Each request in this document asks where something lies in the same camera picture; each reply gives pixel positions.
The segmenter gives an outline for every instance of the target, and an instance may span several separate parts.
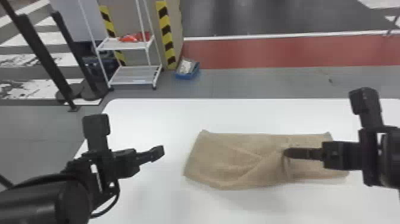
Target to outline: red floor stripe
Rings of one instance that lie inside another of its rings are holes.
[[[188,41],[202,69],[400,65],[400,35]]]

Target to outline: black robotic arm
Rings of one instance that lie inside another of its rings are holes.
[[[1,224],[85,224],[109,211],[120,195],[119,179],[140,171],[140,165],[164,155],[163,146],[144,153],[134,149],[112,152],[108,116],[83,118],[83,133],[88,152],[69,161],[63,171],[40,176],[0,192]],[[93,213],[113,198],[103,211]]]

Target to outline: black stand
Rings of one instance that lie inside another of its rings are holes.
[[[79,51],[72,40],[71,34],[67,29],[67,26],[64,23],[63,17],[60,12],[55,11],[51,14],[58,28],[60,29],[62,35],[67,41],[68,46],[71,49],[72,54],[74,55],[78,65],[83,73],[83,76],[86,80],[84,80],[80,85],[83,90],[81,91],[81,97],[88,101],[93,101],[96,99],[101,99],[108,93],[108,88],[104,83],[95,83],[93,78],[90,76],[88,69],[86,68],[85,62],[82,60],[82,56],[79,54]]]
[[[40,39],[38,33],[36,33],[35,28],[30,22],[28,16],[25,14],[17,15],[7,0],[0,0],[0,4],[4,7],[4,10],[12,19],[15,26],[25,38],[26,42],[36,54],[50,78],[59,89],[55,96],[57,101],[61,103],[67,102],[70,106],[70,112],[77,111],[79,107],[73,102],[73,99],[80,96],[83,88],[78,88],[76,86],[72,88],[69,86],[63,74],[61,73],[61,70],[57,67],[49,51],[46,49],[46,46]]]

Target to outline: gray floor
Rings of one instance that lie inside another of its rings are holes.
[[[186,37],[341,32],[398,28],[385,16],[397,8],[368,8],[363,0],[182,0]]]
[[[400,66],[203,70],[194,80],[160,77],[158,90],[120,86],[100,106],[68,113],[64,106],[0,107],[0,172],[14,182],[62,169],[83,141],[81,119],[116,98],[346,98],[370,86],[400,98]]]

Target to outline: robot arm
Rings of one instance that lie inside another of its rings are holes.
[[[322,148],[288,148],[284,155],[321,160],[327,169],[361,170],[367,186],[400,189],[400,129],[383,124],[376,90],[356,89],[349,98],[353,113],[361,121],[359,142],[331,141],[323,142]]]
[[[112,152],[107,144],[106,114],[84,117],[83,132],[89,151],[69,161],[63,171],[8,185],[9,189],[0,192],[1,224],[85,224],[116,204],[119,179],[132,177],[140,165],[164,155],[163,146],[144,153],[134,149]],[[114,201],[105,210],[93,214],[112,197]]]

